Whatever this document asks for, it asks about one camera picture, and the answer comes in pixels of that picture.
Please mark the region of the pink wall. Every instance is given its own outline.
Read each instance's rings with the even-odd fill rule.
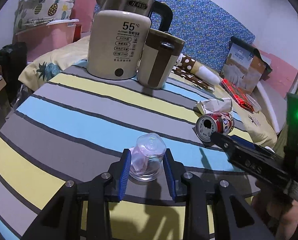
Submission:
[[[265,82],[284,98],[289,91],[298,70],[274,54],[269,54],[261,50],[259,51],[262,55],[271,59],[270,67],[272,68],[272,72],[269,74],[269,78],[266,79]]]
[[[70,19],[79,19],[82,24],[82,32],[91,30],[95,0],[75,0]]]

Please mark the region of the crushed can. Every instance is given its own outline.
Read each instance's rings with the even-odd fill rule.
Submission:
[[[210,113],[199,117],[196,122],[196,134],[203,143],[210,143],[214,132],[227,135],[234,128],[234,120],[229,113]]]

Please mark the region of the red plaid cloth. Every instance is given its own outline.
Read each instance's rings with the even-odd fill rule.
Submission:
[[[246,95],[240,88],[236,87],[234,84],[226,79],[223,79],[220,83],[221,86],[229,93],[229,95],[233,97],[233,99],[238,103],[239,106],[252,113],[255,111],[253,109],[253,106],[249,103]]]

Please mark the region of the transparent plastic cup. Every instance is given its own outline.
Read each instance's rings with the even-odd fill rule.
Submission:
[[[137,139],[131,153],[130,175],[140,181],[151,181],[158,177],[166,145],[155,133]]]

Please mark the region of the electric kettle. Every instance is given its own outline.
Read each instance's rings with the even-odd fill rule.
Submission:
[[[101,10],[117,10],[132,12],[143,16],[151,17],[152,12],[161,16],[159,31],[169,30],[173,13],[171,8],[156,0],[96,0]]]
[[[152,12],[161,15],[159,30],[169,30],[171,8],[155,0],[97,0],[87,71],[97,77],[122,80],[136,75],[138,62],[151,27]]]

